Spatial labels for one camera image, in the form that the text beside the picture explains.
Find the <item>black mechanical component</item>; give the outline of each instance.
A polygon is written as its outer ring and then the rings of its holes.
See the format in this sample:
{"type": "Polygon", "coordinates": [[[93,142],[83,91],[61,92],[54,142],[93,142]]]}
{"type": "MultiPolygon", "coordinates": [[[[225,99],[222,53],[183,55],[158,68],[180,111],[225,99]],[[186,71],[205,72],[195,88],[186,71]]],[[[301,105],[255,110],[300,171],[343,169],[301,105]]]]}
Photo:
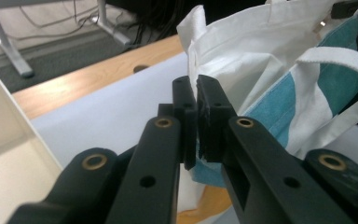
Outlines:
{"type": "Polygon", "coordinates": [[[173,223],[179,183],[180,123],[149,120],[106,223],[173,223]]]}
{"type": "Polygon", "coordinates": [[[159,105],[138,146],[80,153],[43,202],[21,206],[9,223],[174,223],[197,119],[200,155],[222,163],[241,223],[358,223],[358,165],[325,149],[300,161],[258,121],[237,117],[216,79],[200,76],[198,87],[198,113],[188,77],[176,79],[173,104],[159,105]]]}
{"type": "Polygon", "coordinates": [[[228,125],[223,174],[241,223],[352,223],[263,125],[228,125]]]}
{"type": "Polygon", "coordinates": [[[181,123],[181,159],[190,170],[196,164],[197,103],[189,77],[179,77],[172,83],[173,104],[158,105],[159,116],[174,116],[181,123]]]}
{"type": "Polygon", "coordinates": [[[223,131],[227,121],[237,113],[219,82],[212,77],[199,75],[197,80],[199,105],[200,158],[208,162],[221,162],[224,155],[223,131]]]}
{"type": "Polygon", "coordinates": [[[316,149],[307,154],[303,166],[358,223],[358,164],[334,151],[316,149]]]}
{"type": "Polygon", "coordinates": [[[22,205],[8,223],[103,223],[123,175],[120,171],[115,152],[86,150],[62,171],[43,202],[22,205]]]}

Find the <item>white tote bag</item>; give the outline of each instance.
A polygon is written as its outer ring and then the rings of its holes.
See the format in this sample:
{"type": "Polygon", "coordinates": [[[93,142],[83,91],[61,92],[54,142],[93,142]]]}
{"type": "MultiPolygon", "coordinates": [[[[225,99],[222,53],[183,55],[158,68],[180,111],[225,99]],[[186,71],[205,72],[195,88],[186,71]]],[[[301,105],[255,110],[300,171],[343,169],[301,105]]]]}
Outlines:
{"type": "MultiPolygon", "coordinates": [[[[358,92],[358,15],[328,20],[336,1],[273,2],[208,26],[195,7],[178,33],[194,90],[198,74],[217,78],[239,115],[258,119],[303,157],[358,122],[358,104],[333,119],[358,92]]],[[[224,187],[218,164],[197,161],[192,173],[224,187]]]]}

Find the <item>white table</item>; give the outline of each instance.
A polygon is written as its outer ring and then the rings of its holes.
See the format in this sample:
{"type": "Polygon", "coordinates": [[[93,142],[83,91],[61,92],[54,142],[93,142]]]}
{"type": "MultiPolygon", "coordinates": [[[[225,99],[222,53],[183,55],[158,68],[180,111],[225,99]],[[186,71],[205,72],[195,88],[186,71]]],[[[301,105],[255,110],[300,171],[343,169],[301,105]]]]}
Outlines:
{"type": "MultiPolygon", "coordinates": [[[[59,2],[61,0],[0,0],[0,8],[3,7],[18,7],[18,6],[26,6],[26,5],[35,5],[35,4],[43,4],[43,3],[52,3],[59,2]]],[[[105,0],[97,0],[98,1],[98,10],[99,10],[99,20],[98,25],[104,29],[108,34],[110,34],[115,40],[123,45],[130,44],[130,40],[124,36],[121,32],[114,31],[113,27],[111,27],[106,18],[106,8],[105,8],[105,0]]],[[[13,46],[10,40],[7,38],[7,35],[0,23],[0,46],[10,59],[20,76],[22,77],[31,77],[34,75],[33,69],[30,65],[22,58],[19,51],[13,46]]]]}

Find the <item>gray carpet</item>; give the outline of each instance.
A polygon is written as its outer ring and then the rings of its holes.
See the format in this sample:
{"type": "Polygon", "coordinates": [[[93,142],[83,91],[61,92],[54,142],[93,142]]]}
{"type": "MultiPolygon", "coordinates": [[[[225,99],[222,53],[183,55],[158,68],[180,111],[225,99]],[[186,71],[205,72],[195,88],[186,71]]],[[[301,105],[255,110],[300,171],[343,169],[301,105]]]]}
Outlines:
{"type": "MultiPolygon", "coordinates": [[[[137,28],[120,30],[132,41],[137,28]]],[[[141,45],[155,34],[146,30],[141,45]]],[[[129,49],[118,44],[111,35],[98,30],[88,34],[54,41],[46,45],[21,50],[21,55],[34,69],[34,76],[20,77],[6,55],[0,55],[0,79],[10,92],[20,91],[41,82],[62,76],[85,66],[114,57],[129,49]]]]}

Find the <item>mounting hole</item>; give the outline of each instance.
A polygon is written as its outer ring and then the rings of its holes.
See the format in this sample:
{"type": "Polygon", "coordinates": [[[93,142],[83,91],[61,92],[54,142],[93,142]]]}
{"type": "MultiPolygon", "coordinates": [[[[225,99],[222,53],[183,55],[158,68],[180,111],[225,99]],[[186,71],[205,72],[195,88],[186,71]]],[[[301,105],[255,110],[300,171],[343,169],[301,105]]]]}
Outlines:
{"type": "Polygon", "coordinates": [[[238,119],[237,124],[244,128],[252,128],[255,125],[250,119],[238,119]]]}
{"type": "Polygon", "coordinates": [[[139,185],[141,185],[141,187],[146,189],[153,187],[155,184],[156,184],[156,178],[151,175],[142,177],[141,181],[139,181],[139,185]]]}
{"type": "Polygon", "coordinates": [[[172,126],[172,121],[170,119],[158,119],[155,124],[159,128],[169,128],[172,126]]]}
{"type": "Polygon", "coordinates": [[[103,167],[107,162],[107,158],[103,154],[92,154],[81,163],[86,170],[98,170],[103,167]]]}
{"type": "Polygon", "coordinates": [[[319,156],[319,162],[332,170],[343,171],[347,169],[347,164],[340,157],[323,154],[319,156]]]}
{"type": "Polygon", "coordinates": [[[283,179],[283,182],[286,186],[292,188],[292,189],[298,189],[301,187],[301,184],[300,182],[298,182],[297,179],[295,178],[292,178],[292,177],[285,177],[283,179]]]}
{"type": "Polygon", "coordinates": [[[189,104],[189,103],[186,103],[186,104],[183,104],[183,107],[184,108],[191,108],[191,107],[193,107],[193,105],[189,104]]]}

